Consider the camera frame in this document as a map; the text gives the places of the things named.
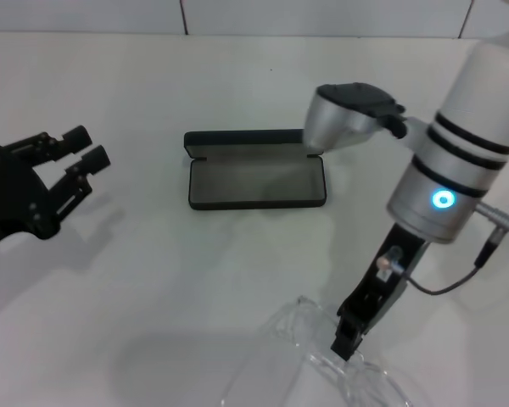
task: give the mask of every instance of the blue indicator light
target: blue indicator light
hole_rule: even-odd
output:
[[[446,189],[441,189],[432,195],[432,204],[437,209],[447,209],[455,204],[455,194]]]

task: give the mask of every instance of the table surface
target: table surface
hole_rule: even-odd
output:
[[[112,162],[54,239],[0,243],[0,406],[215,405],[235,345],[282,304],[352,291],[411,155],[382,135],[325,154],[319,209],[195,212],[183,134],[298,128],[316,86],[351,81],[431,120],[472,45],[0,33],[0,143],[83,124]],[[509,164],[486,201],[509,211]],[[417,280],[469,272],[490,230],[473,217]],[[509,405],[509,237],[465,287],[408,289],[361,351],[418,405]]]

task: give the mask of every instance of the black stripe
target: black stripe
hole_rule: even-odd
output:
[[[425,176],[427,176],[430,180],[437,182],[438,184],[451,189],[452,191],[456,191],[461,193],[462,195],[467,195],[472,198],[482,198],[488,191],[482,189],[475,189],[471,187],[465,187],[458,182],[452,181],[449,178],[445,178],[441,176],[437,172],[430,170],[416,155],[413,157],[411,163],[422,172]]]
[[[468,163],[475,164],[479,167],[484,167],[488,170],[501,170],[506,164],[505,161],[494,161],[492,159],[483,159],[478,155],[471,154],[466,150],[462,150],[461,148],[455,146],[452,142],[443,138],[436,130],[432,127],[429,127],[427,130],[428,137],[438,144],[440,147],[444,148],[447,152],[455,155],[456,157],[467,161]]]
[[[462,129],[460,126],[455,125],[453,122],[446,119],[441,113],[437,113],[435,115],[435,121],[437,121],[446,130],[450,131],[455,136],[459,136],[471,144],[475,144],[476,146],[482,147],[494,153],[509,155],[508,146],[503,146],[497,142],[489,142],[482,137],[476,136],[473,133]]]

